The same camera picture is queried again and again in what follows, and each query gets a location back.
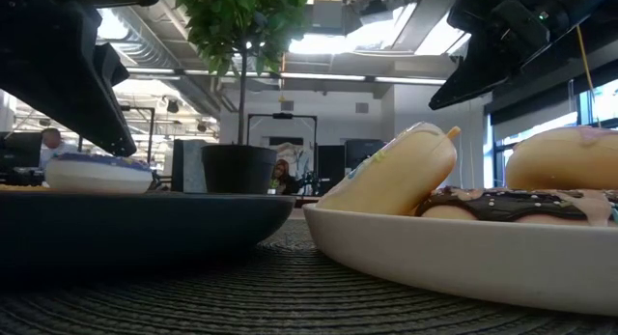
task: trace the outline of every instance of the computer monitor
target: computer monitor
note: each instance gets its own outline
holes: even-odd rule
[[[380,140],[352,139],[346,141],[346,168],[355,169],[366,158],[382,149],[386,143]]]
[[[39,167],[41,142],[40,132],[0,132],[0,170]]]

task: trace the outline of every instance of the person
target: person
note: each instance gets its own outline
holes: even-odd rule
[[[77,146],[65,143],[57,128],[49,127],[41,132],[42,143],[40,167],[45,168],[47,162],[55,156],[65,153],[77,153]]]
[[[290,164],[284,159],[279,159],[274,165],[271,180],[277,194],[292,195],[299,190],[298,182],[290,176]]]

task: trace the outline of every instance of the green leaves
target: green leaves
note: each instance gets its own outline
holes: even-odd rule
[[[253,44],[248,55],[256,56],[256,72],[277,71],[290,39],[304,34],[305,3],[306,0],[177,0],[177,5],[184,6],[190,17],[188,40],[209,63],[209,70],[218,75],[228,70],[238,75],[232,57],[246,51],[247,42]]]

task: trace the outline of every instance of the white plate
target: white plate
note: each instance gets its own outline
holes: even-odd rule
[[[318,248],[361,272],[488,301],[618,316],[618,229],[304,210]]]

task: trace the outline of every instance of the chocolate drizzle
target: chocolate drizzle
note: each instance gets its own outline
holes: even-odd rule
[[[608,215],[607,220],[612,220],[612,209],[616,203],[618,193],[613,190],[465,190],[447,186],[435,190],[418,207],[416,215],[421,216],[436,206],[453,206],[469,211],[482,221],[514,222],[526,215],[546,214],[567,220],[589,221],[594,226],[606,226],[607,221],[599,218],[598,213],[602,213],[603,217]],[[591,214],[591,208],[602,210],[595,210]]]

